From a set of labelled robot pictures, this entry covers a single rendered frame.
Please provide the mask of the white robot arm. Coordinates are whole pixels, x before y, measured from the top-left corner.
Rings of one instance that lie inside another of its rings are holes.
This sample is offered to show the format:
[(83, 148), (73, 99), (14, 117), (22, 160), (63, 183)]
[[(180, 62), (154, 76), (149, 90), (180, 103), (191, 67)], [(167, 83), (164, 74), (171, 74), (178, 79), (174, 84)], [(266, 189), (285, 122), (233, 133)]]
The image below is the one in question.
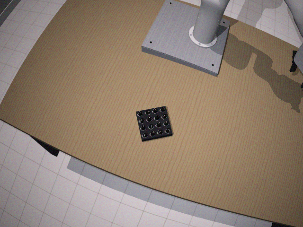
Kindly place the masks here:
[[(210, 48), (217, 41), (216, 32), (230, 0), (201, 0), (196, 23), (189, 30), (190, 40), (202, 48)], [(303, 37), (303, 0), (284, 0)]]

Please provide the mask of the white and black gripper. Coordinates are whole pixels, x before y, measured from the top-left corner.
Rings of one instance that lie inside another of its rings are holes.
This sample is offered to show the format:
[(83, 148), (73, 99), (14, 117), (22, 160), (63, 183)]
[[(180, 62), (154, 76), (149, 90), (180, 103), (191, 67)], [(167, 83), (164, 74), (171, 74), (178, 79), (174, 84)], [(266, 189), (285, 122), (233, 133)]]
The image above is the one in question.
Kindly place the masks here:
[(293, 51), (293, 61), (290, 72), (295, 72), (298, 67), (303, 73), (303, 44), (299, 47), (298, 51)]

